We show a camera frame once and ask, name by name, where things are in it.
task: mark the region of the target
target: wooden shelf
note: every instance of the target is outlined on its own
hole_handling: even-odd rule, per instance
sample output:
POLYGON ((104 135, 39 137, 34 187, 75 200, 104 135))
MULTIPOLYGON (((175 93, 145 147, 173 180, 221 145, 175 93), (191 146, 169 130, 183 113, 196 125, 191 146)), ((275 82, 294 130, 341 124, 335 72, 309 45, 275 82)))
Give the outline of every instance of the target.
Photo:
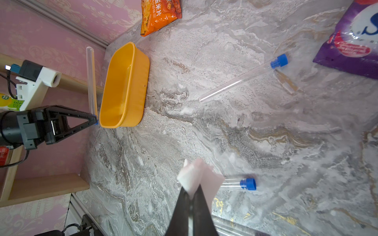
POLYGON ((0 201, 0 207, 87 189, 89 189, 89 184, 77 174, 60 174, 30 179, 16 179, 13 183, 9 199, 0 201))
MULTIPOLYGON (((6 164, 18 162, 21 159, 21 156, 24 152, 25 151, 23 145, 14 150, 10 150, 8 156, 10 156, 11 158, 7 158, 6 164)), ((1 188, 0 202, 8 200, 12 190, 14 178, 16 176, 17 168, 18 165, 7 168, 6 176, 1 188)))

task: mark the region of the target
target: purple package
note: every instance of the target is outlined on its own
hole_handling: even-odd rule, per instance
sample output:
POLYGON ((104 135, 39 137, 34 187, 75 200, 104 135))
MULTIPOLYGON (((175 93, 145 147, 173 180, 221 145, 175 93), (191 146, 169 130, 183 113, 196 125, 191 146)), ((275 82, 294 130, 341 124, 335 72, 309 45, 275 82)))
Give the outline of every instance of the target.
POLYGON ((354 0, 314 62, 378 79, 378 0, 354 0))

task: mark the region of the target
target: red logo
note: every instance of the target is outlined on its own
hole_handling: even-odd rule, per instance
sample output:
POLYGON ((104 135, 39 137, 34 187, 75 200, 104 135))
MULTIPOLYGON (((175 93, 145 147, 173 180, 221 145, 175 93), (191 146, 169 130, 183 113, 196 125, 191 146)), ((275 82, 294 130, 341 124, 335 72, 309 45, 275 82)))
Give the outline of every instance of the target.
POLYGON ((341 38, 340 31, 337 32, 334 43, 341 54, 347 57, 364 57, 372 51, 369 47, 345 42, 341 38))

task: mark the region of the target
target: yellow-green package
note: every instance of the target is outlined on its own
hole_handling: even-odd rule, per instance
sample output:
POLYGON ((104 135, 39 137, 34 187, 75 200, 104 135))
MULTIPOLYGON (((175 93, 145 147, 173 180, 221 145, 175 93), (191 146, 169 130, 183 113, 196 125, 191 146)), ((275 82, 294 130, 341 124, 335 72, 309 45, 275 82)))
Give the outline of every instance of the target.
POLYGON ((0 93, 0 109, 19 111, 23 101, 13 99, 11 96, 0 93))

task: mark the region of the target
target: orange container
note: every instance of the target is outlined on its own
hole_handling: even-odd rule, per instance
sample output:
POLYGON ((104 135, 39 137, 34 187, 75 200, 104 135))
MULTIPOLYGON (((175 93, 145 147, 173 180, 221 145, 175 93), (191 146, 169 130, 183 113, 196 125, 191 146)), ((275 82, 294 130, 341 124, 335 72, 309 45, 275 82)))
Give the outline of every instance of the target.
POLYGON ((150 60, 132 42, 114 53, 102 95, 102 127, 133 127, 139 124, 146 100, 149 69, 150 60))

